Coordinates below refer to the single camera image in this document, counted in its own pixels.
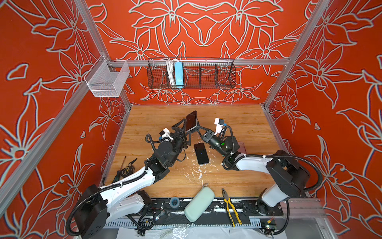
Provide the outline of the pink phone case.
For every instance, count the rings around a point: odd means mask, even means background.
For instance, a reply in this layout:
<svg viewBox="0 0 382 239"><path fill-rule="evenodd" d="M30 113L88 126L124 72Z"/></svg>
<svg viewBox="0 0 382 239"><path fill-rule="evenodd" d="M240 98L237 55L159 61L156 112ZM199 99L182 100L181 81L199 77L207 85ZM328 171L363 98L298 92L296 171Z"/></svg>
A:
<svg viewBox="0 0 382 239"><path fill-rule="evenodd" d="M247 152L246 152L246 148L245 148L245 144L244 144L244 142L239 141L239 142L238 142L238 145L239 145L238 152L243 153L243 154L246 154Z"/></svg>

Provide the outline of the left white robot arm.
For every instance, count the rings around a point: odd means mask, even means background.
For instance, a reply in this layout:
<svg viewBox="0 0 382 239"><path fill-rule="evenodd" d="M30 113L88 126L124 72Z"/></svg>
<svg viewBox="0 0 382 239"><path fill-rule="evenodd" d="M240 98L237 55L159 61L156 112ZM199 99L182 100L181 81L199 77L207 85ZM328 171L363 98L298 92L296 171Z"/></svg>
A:
<svg viewBox="0 0 382 239"><path fill-rule="evenodd" d="M89 239L107 223L137 214L150 204L151 199L143 188L162 180L170 172L181 152L191 144L189 131L196 125L190 119L182 119L172 126L172 132L164 129L159 141L153 141L147 134L145 141L152 146L152 156L130 176L100 188L89 186L68 216L67 234Z"/></svg>

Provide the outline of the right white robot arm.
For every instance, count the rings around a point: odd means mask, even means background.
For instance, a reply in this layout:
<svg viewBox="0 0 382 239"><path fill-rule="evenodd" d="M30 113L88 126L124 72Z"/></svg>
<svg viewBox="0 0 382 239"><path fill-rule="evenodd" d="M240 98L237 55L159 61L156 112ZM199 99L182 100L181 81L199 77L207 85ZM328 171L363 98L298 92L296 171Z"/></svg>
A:
<svg viewBox="0 0 382 239"><path fill-rule="evenodd" d="M304 158L283 150L272 155L246 154L239 151L240 146L230 126L226 125L222 129L228 129L229 136L225 136L225 133L216 135L213 130L202 126L198 126L197 132L201 129L205 131L200 134L202 140L224 157L222 166L225 170L257 171L272 177L274 185L265 189L256 202L261 215L269 215L281 201L300 197L322 185L322 173Z"/></svg>

